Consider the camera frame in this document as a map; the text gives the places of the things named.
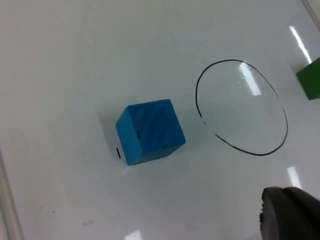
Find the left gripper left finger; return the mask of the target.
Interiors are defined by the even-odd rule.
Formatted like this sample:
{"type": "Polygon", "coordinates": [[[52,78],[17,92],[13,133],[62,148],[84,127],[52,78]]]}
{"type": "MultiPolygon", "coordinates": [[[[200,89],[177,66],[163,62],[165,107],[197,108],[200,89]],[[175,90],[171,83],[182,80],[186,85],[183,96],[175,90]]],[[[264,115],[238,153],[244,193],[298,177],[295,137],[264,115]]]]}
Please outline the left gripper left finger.
{"type": "Polygon", "coordinates": [[[263,240],[318,240],[320,232],[281,187],[266,187],[262,192],[259,215],[263,240]]]}

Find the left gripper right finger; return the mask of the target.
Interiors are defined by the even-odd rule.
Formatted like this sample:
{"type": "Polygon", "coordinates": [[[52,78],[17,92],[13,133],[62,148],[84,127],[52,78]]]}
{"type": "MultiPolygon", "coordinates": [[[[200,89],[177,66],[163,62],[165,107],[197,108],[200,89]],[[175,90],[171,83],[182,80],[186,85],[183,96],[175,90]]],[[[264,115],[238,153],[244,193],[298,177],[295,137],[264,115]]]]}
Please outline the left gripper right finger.
{"type": "Polygon", "coordinates": [[[297,187],[286,187],[284,192],[303,212],[310,224],[320,232],[320,200],[297,187]]]}

